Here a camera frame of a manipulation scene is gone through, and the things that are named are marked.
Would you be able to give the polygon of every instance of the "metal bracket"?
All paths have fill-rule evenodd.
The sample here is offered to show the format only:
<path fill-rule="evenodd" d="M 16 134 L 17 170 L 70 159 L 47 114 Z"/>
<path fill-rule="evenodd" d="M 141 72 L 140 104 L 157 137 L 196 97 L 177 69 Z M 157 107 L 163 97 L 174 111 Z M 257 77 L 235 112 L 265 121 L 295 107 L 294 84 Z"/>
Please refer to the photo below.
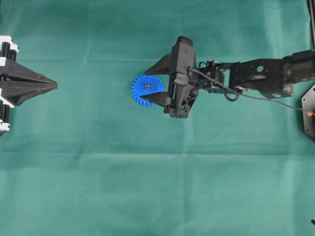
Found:
<path fill-rule="evenodd" d="M 309 111 L 315 110 L 315 85 L 302 97 L 302 107 Z M 304 132 L 315 142 L 315 117 L 307 112 L 303 113 Z"/>

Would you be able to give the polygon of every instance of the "black cable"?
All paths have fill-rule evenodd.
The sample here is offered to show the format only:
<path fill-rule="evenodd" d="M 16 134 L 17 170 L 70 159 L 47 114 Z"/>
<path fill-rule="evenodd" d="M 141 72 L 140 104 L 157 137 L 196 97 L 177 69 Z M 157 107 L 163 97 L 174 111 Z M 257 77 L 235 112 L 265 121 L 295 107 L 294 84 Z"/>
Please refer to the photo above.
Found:
<path fill-rule="evenodd" d="M 223 94 L 224 94 L 225 98 L 226 98 L 227 100 L 229 100 L 230 102 L 235 102 L 235 101 L 237 101 L 237 100 L 240 98 L 240 95 L 237 95 L 237 94 L 236 94 L 236 97 L 235 97 L 235 98 L 230 98 L 230 97 L 226 94 L 226 92 L 224 92 Z"/>
<path fill-rule="evenodd" d="M 277 100 L 273 100 L 273 99 L 267 99 L 267 98 L 263 98 L 263 97 L 254 97 L 254 96 L 250 96 L 250 95 L 245 95 L 245 94 L 242 94 L 242 93 L 239 93 L 237 91 L 234 91 L 233 89 L 225 86 L 224 84 L 220 83 L 219 81 L 215 80 L 215 79 L 212 79 L 210 78 L 209 76 L 205 75 L 204 73 L 200 72 L 199 70 L 195 70 L 195 69 L 192 69 L 192 68 L 188 68 L 188 70 L 190 71 L 193 71 L 203 77 L 205 77 L 206 79 L 220 85 L 222 88 L 236 94 L 236 95 L 239 95 L 239 96 L 243 96 L 243 97 L 248 97 L 248 98 L 251 98 L 251 99 L 255 99 L 255 100 L 259 100 L 259 101 L 268 101 L 268 102 L 274 102 L 274 103 L 279 103 L 285 107 L 289 107 L 289 108 L 292 108 L 292 109 L 295 109 L 295 110 L 298 110 L 298 111 L 302 111 L 302 112 L 309 112 L 309 113 L 312 113 L 313 116 L 315 116 L 315 113 L 312 112 L 312 111 L 309 111 L 307 109 L 303 109 L 303 108 L 299 108 L 299 107 L 293 107 L 293 106 L 290 106 L 288 104 L 285 104 L 284 102 L 281 102 L 281 101 L 277 101 Z"/>

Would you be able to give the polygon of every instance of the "gear teeth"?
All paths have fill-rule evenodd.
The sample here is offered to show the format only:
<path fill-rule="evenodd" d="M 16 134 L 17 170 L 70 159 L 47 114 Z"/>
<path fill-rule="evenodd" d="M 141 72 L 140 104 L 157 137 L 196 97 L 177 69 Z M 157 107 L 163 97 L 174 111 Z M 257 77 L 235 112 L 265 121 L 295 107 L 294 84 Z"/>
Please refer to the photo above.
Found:
<path fill-rule="evenodd" d="M 151 107 L 154 105 L 154 103 L 151 103 L 147 100 L 144 100 L 141 98 L 141 96 L 148 94 L 147 90 L 144 90 L 143 83 L 152 83 L 155 87 L 154 90 L 152 90 L 152 93 L 155 92 L 162 92 L 164 91 L 164 85 L 160 78 L 155 75 L 139 75 L 136 79 L 134 79 L 131 83 L 131 94 L 133 99 L 141 106 L 144 107 Z"/>

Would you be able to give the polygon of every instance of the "robotic arm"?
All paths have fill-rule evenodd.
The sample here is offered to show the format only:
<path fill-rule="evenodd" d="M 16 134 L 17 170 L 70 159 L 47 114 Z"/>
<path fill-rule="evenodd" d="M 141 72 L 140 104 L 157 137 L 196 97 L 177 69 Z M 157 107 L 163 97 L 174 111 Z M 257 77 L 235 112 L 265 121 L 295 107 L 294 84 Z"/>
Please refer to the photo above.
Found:
<path fill-rule="evenodd" d="M 187 118 L 200 89 L 222 93 L 229 101 L 236 101 L 249 89 L 258 90 L 267 99 L 272 99 L 293 96 L 295 83 L 315 80 L 315 51 L 312 50 L 283 59 L 236 63 L 208 61 L 201 62 L 198 67 L 195 58 L 192 41 L 180 36 L 172 52 L 145 72 L 146 75 L 168 74 L 168 91 L 142 98 L 164 107 L 164 112 L 173 118 Z M 230 71 L 228 87 L 224 85 L 227 70 Z M 234 99 L 228 96 L 233 93 L 236 94 Z"/>

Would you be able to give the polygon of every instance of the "black plastic part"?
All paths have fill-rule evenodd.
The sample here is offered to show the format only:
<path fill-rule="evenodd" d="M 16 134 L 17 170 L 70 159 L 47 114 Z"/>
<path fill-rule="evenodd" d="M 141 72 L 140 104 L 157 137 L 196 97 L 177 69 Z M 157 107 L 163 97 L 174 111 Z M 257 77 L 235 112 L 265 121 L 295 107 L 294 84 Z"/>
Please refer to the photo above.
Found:
<path fill-rule="evenodd" d="M 196 75 L 190 73 L 188 68 L 197 68 L 195 48 L 190 39 L 180 36 L 172 52 L 145 72 L 146 75 L 168 74 L 170 76 L 168 91 L 141 98 L 164 107 L 164 112 L 174 118 L 187 118 L 198 96 L 195 86 L 189 84 L 195 81 Z"/>
<path fill-rule="evenodd" d="M 315 85 L 302 97 L 302 107 L 315 111 Z M 304 132 L 315 142 L 315 117 L 303 112 Z"/>
<path fill-rule="evenodd" d="M 37 95 L 47 93 L 58 88 L 58 84 L 47 77 L 38 74 L 18 63 L 16 51 L 10 49 L 10 44 L 2 43 L 0 57 L 5 57 L 5 65 L 0 66 L 1 96 L 15 106 Z M 10 107 L 0 103 L 0 119 L 8 123 Z"/>

